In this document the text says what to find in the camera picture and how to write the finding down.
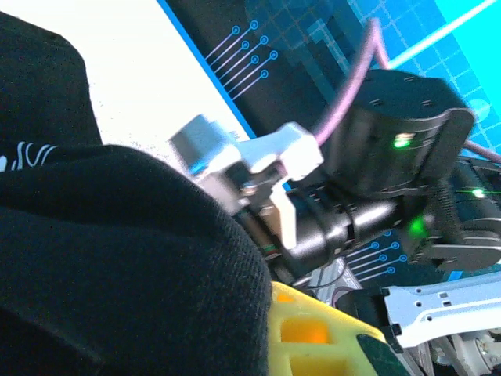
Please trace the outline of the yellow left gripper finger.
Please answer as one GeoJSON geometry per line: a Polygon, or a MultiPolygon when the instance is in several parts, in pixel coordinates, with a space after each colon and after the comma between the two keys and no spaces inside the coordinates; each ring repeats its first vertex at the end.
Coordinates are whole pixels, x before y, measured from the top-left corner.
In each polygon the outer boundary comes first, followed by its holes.
{"type": "Polygon", "coordinates": [[[392,356],[372,363],[359,337],[387,347],[383,333],[290,286],[272,282],[270,375],[409,375],[392,356]]]}

